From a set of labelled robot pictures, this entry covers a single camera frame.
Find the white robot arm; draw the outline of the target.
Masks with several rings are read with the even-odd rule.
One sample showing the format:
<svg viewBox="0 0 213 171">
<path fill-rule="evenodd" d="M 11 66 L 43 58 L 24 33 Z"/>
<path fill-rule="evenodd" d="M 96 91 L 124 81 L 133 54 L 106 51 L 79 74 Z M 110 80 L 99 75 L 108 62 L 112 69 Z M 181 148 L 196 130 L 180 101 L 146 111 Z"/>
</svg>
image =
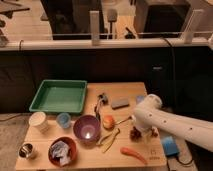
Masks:
<svg viewBox="0 0 213 171">
<path fill-rule="evenodd" d="M 134 126 L 140 131 L 155 126 L 213 152 L 213 122 L 165 112 L 161 107 L 159 96 L 147 95 L 133 110 Z"/>
</svg>

